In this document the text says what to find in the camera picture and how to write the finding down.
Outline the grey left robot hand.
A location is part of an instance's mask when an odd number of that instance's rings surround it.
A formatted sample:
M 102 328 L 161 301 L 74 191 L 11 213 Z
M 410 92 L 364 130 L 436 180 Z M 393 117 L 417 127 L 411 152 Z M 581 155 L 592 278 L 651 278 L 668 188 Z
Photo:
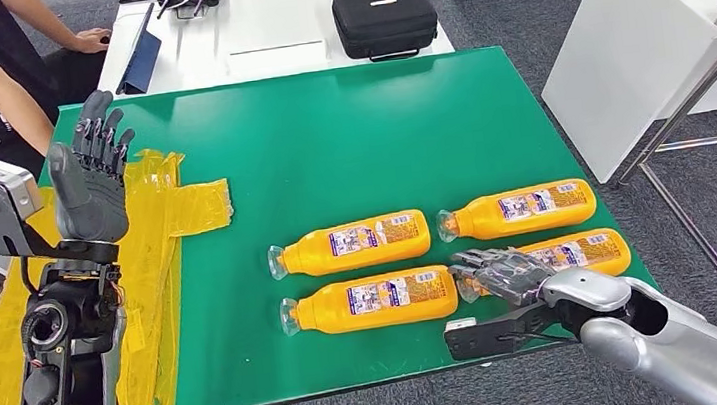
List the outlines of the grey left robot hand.
M 54 142 L 46 162 L 56 192 L 60 235 L 116 243 L 129 229 L 125 166 L 135 133 L 118 135 L 124 113 L 111 108 L 109 91 L 94 91 L 81 109 L 71 142 Z

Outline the person's left hand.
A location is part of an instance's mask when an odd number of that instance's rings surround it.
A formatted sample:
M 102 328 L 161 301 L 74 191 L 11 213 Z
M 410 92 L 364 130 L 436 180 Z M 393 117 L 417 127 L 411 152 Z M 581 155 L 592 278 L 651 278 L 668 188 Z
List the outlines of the person's left hand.
M 111 30 L 101 27 L 82 30 L 75 34 L 68 48 L 85 54 L 100 53 L 108 49 L 110 35 Z

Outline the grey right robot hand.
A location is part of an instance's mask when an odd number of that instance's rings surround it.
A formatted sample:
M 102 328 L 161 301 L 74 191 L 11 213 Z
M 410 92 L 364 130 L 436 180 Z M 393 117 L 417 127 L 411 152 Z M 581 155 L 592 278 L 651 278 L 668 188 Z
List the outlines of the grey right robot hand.
M 457 252 L 448 271 L 467 303 L 490 294 L 513 308 L 535 304 L 542 284 L 556 273 L 548 263 L 511 247 Z

